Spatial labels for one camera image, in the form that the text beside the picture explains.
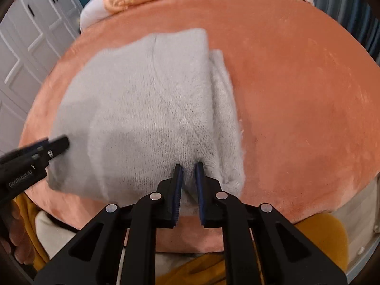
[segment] orange bedspread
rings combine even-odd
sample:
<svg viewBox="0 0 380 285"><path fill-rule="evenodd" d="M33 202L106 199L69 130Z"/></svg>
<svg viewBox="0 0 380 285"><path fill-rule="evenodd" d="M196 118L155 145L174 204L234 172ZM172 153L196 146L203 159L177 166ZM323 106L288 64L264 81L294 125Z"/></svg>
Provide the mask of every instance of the orange bedspread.
<svg viewBox="0 0 380 285"><path fill-rule="evenodd" d="M93 25L45 80L20 145L49 135L70 81L99 50L195 27L206 29L210 49L223 51L231 74L243 129L243 202L272 203L295 222L337 209L375 177L380 70L338 23L299 0L160 0ZM45 181L27 194L77 228L104 206ZM197 217L158 232L159 251L221 249L220 231L201 229Z"/></svg>

